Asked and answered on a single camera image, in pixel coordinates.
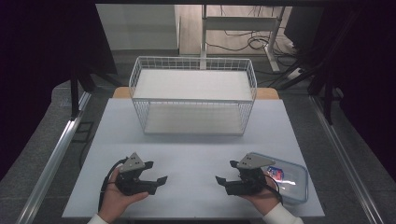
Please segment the white table mat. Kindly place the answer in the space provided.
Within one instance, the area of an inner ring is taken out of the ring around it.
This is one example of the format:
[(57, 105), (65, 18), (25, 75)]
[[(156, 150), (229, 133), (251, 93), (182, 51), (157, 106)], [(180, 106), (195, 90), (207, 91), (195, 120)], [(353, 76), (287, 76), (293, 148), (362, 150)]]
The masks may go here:
[(258, 217), (248, 201), (231, 196), (217, 177), (236, 179), (231, 161), (247, 153), (304, 165), (285, 106), (280, 100), (255, 102), (241, 136), (151, 135), (143, 133), (129, 99), (107, 102), (87, 158), (71, 193), (64, 216), (91, 217), (110, 168), (136, 153), (152, 161), (144, 180), (166, 177), (165, 185), (147, 199), (132, 204), (124, 216), (132, 219), (248, 219)]

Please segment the clear plastic lidded container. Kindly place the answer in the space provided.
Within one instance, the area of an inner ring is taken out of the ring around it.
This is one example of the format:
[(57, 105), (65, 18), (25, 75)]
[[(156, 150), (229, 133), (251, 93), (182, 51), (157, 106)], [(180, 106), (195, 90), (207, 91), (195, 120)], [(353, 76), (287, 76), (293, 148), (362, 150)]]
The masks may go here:
[(256, 152), (246, 155), (246, 164), (248, 168), (263, 168), (278, 184), (285, 203), (301, 204), (308, 201), (308, 173), (302, 165)]

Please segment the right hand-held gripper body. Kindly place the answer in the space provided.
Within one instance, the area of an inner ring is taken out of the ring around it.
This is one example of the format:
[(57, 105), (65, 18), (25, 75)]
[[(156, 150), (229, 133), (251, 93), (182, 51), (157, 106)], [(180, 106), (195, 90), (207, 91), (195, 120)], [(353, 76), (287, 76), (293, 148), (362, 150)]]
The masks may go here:
[(276, 192), (276, 189), (267, 184), (266, 175), (262, 167), (274, 165), (276, 162), (256, 153), (248, 153), (238, 163), (239, 177), (237, 181), (228, 181), (224, 187), (228, 195), (256, 195), (263, 189)]

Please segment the person's right hand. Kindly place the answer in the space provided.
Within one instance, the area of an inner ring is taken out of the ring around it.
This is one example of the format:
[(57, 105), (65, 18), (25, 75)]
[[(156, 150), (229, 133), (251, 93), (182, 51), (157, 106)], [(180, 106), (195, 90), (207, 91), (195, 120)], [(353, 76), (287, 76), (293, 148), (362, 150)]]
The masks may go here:
[(245, 195), (248, 200), (263, 215), (266, 216), (274, 207), (279, 204), (279, 199), (269, 189), (263, 189), (256, 195)]

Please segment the wooden table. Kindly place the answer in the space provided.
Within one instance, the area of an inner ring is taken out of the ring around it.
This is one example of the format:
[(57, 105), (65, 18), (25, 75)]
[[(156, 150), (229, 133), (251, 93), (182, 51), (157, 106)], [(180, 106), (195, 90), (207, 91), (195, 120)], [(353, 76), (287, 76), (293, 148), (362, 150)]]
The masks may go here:
[[(113, 98), (127, 99), (130, 97), (128, 87), (118, 87), (113, 93)], [(278, 92), (273, 88), (258, 88), (256, 98), (258, 100), (278, 100)]]

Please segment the black stand leg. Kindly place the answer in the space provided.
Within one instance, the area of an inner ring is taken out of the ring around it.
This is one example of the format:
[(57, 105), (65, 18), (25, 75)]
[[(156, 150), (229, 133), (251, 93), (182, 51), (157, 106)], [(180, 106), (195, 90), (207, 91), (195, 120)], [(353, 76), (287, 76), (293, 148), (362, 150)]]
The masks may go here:
[(74, 64), (71, 68), (71, 120), (75, 120), (79, 114), (78, 86), (81, 86), (86, 92), (91, 92), (95, 88), (91, 77), (91, 70), (85, 64)]

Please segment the white metal desk frame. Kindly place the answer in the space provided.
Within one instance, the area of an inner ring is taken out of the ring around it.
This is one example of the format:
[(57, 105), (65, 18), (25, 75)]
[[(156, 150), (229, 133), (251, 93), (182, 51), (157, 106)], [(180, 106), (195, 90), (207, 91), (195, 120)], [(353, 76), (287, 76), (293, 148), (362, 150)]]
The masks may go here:
[(274, 44), (282, 22), (285, 7), (271, 17), (230, 17), (230, 16), (208, 16), (207, 5), (202, 5), (202, 42), (200, 56), (204, 58), (207, 54), (206, 33), (208, 31), (238, 31), (238, 32), (268, 32), (269, 39), (262, 46), (271, 69), (279, 73), (280, 69), (274, 54)]

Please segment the person's left hand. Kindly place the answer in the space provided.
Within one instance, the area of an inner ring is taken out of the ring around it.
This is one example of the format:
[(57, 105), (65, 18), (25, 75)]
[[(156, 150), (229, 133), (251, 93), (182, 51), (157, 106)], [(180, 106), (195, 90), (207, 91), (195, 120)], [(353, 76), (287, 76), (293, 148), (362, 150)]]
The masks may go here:
[(132, 196), (122, 194), (115, 185), (118, 173), (119, 169), (116, 168), (107, 181), (102, 206), (97, 213), (99, 218), (101, 218), (106, 224), (111, 224), (120, 217), (129, 205), (142, 201), (149, 196), (147, 192), (137, 193)]

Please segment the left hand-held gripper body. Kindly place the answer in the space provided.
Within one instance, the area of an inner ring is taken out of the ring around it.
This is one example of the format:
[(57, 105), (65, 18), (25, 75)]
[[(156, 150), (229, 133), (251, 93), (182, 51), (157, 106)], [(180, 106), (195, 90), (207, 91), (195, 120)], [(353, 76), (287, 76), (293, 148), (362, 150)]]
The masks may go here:
[(130, 157), (120, 161), (117, 165), (119, 173), (116, 177), (115, 184), (120, 192), (126, 196), (132, 196), (137, 193), (147, 192), (154, 195), (156, 192), (155, 181), (141, 180), (140, 176), (145, 169), (145, 161), (134, 152)]

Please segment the silver metal rail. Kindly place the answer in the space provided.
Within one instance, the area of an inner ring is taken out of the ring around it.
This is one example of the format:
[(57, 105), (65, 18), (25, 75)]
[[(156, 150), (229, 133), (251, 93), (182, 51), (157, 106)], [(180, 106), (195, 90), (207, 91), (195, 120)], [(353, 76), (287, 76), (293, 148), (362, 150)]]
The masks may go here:
[(33, 224), (35, 216), (41, 204), (43, 203), (50, 185), (61, 165), (66, 150), (68, 149), (72, 138), (77, 131), (78, 125), (81, 122), (85, 108), (90, 101), (91, 96), (92, 95), (90, 93), (84, 91), (78, 99), (78, 111), (76, 116), (66, 123), (46, 166), (38, 178), (35, 187), (33, 188), (27, 202), (22, 208), (15, 224)]
[(372, 195), (361, 180), (361, 177), (358, 174), (355, 166), (347, 155), (346, 149), (342, 144), (336, 130), (325, 118), (324, 109), (321, 105), (319, 98), (317, 96), (309, 96), (309, 100), (316, 111), (316, 114), (321, 123), (321, 126), (324, 129), (324, 132), (326, 133), (332, 144), (334, 153), (336, 154), (338, 160), (343, 167), (344, 172), (346, 173), (346, 178), (348, 179), (348, 182), (353, 188), (358, 198), (358, 201), (361, 204), (364, 214), (367, 216), (371, 224), (385, 224), (384, 218), (382, 218)]

